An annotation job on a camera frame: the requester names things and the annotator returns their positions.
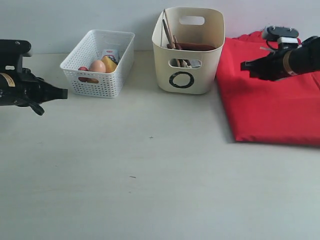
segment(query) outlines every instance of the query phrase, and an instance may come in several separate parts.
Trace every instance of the red fabric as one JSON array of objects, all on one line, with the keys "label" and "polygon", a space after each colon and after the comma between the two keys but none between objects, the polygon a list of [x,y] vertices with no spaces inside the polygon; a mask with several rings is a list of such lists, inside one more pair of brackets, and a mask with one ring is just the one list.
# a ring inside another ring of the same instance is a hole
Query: red fabric
[{"label": "red fabric", "polygon": [[266,56],[260,47],[268,46],[257,31],[227,38],[221,53],[216,77],[235,140],[320,146],[320,72],[249,78],[240,63]]}]

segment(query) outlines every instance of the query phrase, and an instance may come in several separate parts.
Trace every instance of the cream plastic bin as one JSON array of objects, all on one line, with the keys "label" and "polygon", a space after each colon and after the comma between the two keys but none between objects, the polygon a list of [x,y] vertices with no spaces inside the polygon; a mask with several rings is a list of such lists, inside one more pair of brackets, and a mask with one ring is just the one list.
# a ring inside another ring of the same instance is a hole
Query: cream plastic bin
[{"label": "cream plastic bin", "polygon": [[[134,38],[132,32],[91,30],[60,64],[72,91],[75,94],[114,99],[120,93],[134,63]],[[101,57],[103,50],[118,50],[120,61],[112,73],[79,71],[89,69],[94,60]],[[79,78],[91,78],[98,83],[82,82]]]},{"label": "cream plastic bin", "polygon": [[[162,12],[155,25],[152,43],[157,83],[167,92],[183,94],[207,93],[216,76],[221,52],[225,43],[225,20],[215,9],[171,7],[166,9],[169,28],[178,43],[206,44],[215,47],[210,51],[168,49],[169,43],[163,27]],[[199,68],[177,67],[173,59],[198,60]]]}]

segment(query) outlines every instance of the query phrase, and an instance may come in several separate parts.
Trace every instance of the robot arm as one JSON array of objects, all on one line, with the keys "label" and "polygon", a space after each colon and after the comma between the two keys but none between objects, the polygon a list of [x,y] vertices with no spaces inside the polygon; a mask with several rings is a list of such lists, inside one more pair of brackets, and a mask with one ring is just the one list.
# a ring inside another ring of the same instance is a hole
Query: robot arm
[{"label": "robot arm", "polygon": [[40,104],[67,99],[68,90],[52,86],[23,68],[23,57],[31,56],[28,41],[0,39],[0,106],[31,107],[41,116],[45,111]]},{"label": "robot arm", "polygon": [[266,81],[277,81],[291,76],[320,71],[320,37],[312,36],[300,45],[299,33],[293,28],[266,27],[262,38],[277,42],[278,48],[272,48],[265,56],[241,63],[242,71],[249,71],[251,78]]}]

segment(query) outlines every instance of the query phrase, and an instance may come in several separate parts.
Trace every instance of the black circle logo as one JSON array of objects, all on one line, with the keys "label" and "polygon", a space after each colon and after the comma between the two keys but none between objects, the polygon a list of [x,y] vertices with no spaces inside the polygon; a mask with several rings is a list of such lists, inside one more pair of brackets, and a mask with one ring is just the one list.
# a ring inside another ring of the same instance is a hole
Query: black circle logo
[{"label": "black circle logo", "polygon": [[[186,84],[186,85],[178,85],[178,84],[175,84],[174,83],[174,79],[176,76],[180,75],[180,74],[186,74],[190,77],[189,79],[189,83]],[[178,88],[178,89],[187,89],[187,88],[190,88],[194,83],[195,83],[195,78],[194,76],[192,76],[191,73],[189,72],[186,72],[186,71],[177,71],[176,73],[172,74],[169,78],[169,83],[171,84],[171,86],[175,87],[175,88]]]}]

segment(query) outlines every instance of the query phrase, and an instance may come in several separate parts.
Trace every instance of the table surface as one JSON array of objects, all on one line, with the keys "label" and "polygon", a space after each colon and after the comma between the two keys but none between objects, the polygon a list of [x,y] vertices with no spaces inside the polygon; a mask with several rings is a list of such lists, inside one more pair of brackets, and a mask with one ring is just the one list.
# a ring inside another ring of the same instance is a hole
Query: table surface
[{"label": "table surface", "polygon": [[[68,87],[66,54],[24,60]],[[3,240],[315,240],[320,150],[235,143],[217,87],[168,93],[136,52],[116,99],[1,107]]]}]

